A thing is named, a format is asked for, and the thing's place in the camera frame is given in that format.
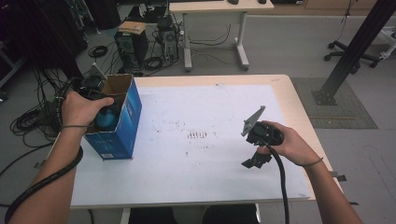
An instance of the black wristband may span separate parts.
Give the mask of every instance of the black wristband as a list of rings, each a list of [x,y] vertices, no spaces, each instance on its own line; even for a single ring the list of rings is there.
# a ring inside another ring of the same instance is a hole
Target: black wristband
[[[312,165],[315,165],[315,164],[317,164],[317,163],[320,163],[321,161],[323,161],[323,157],[320,158],[318,161],[314,161],[314,162],[312,162],[312,163],[308,163],[308,164],[304,164],[304,165],[300,165],[300,164],[296,164],[296,163],[294,163],[294,164],[296,164],[296,165],[298,165],[298,166],[302,166],[302,167],[307,167],[307,166],[312,166]]]

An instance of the table leg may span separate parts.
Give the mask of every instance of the table leg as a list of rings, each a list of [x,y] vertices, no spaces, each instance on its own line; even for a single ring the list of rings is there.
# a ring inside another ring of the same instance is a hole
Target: table leg
[[[245,67],[246,70],[248,70],[248,57],[245,53],[244,46],[242,45],[242,41],[244,38],[244,32],[245,32],[245,23],[247,20],[247,12],[242,12],[241,13],[241,22],[239,26],[239,34],[238,37],[235,39],[236,42],[236,49],[238,50],[239,58],[241,59],[242,65]]]
[[[128,224],[129,215],[131,215],[131,208],[123,208],[120,224]]]
[[[255,203],[254,205],[256,205],[256,217],[257,217],[257,221],[259,221],[259,223],[262,223],[262,217],[260,216],[260,207],[257,203]]]
[[[191,62],[191,51],[190,51],[190,40],[189,40],[189,23],[187,19],[187,13],[183,13],[183,23],[184,23],[184,67],[188,72],[192,69]]]

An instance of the carpet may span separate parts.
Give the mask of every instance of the carpet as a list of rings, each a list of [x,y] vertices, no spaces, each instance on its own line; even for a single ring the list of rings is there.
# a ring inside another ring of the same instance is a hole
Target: carpet
[[[311,91],[319,91],[327,78],[291,79],[312,126],[319,129],[378,129],[355,92],[346,81],[334,99],[337,105],[317,105]]]

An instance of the white tabletop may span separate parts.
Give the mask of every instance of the white tabletop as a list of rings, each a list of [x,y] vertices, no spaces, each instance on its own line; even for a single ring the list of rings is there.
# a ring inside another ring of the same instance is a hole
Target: white tabletop
[[[259,4],[258,0],[239,0],[233,5],[227,0],[207,2],[171,3],[169,9],[174,13],[219,12],[219,11],[259,11],[274,8],[270,0],[266,4]]]
[[[256,148],[240,135],[243,119],[260,105],[267,106],[262,119],[301,130],[308,144],[325,156],[286,76],[144,77],[135,81],[143,109],[134,158],[102,161],[83,140],[84,158],[78,165],[72,207],[280,201],[275,160],[260,170],[240,164]],[[312,197],[303,170],[283,162],[288,196],[292,200]]]

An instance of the person's right hand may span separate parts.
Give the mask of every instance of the person's right hand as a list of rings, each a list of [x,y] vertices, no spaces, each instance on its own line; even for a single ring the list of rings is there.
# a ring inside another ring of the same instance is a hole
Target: person's right hand
[[[283,133],[283,143],[279,146],[272,146],[279,155],[299,165],[310,164],[319,160],[318,154],[294,129],[267,120],[262,122],[274,126]],[[267,147],[258,147],[257,151],[262,154],[270,153]]]
[[[63,126],[89,125],[102,107],[112,105],[113,103],[114,99],[111,97],[91,101],[80,96],[75,91],[70,91],[66,94],[66,98],[62,104]]]

